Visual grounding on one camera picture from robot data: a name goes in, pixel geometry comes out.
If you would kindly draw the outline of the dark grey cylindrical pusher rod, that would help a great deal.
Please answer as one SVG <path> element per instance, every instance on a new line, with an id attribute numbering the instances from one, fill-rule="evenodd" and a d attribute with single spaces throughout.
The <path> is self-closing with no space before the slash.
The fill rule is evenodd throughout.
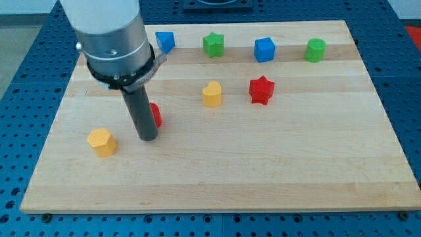
<path id="1" fill-rule="evenodd" d="M 150 142 L 158 136 L 157 125 L 144 86 L 129 92 L 121 90 L 137 134 L 142 141 Z"/>

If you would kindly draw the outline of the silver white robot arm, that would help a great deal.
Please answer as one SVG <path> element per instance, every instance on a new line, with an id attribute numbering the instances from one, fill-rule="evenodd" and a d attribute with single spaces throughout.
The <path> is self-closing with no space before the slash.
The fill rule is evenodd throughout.
<path id="1" fill-rule="evenodd" d="M 122 93 L 138 136 L 158 136 L 145 84 L 160 60 L 149 43 L 138 0 L 61 0 L 91 75 Z"/>

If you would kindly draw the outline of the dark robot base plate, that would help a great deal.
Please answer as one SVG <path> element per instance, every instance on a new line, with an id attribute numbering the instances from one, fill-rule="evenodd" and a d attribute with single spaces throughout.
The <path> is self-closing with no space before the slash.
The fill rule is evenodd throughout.
<path id="1" fill-rule="evenodd" d="M 193 11 L 252 10 L 252 0 L 183 0 L 182 9 Z"/>

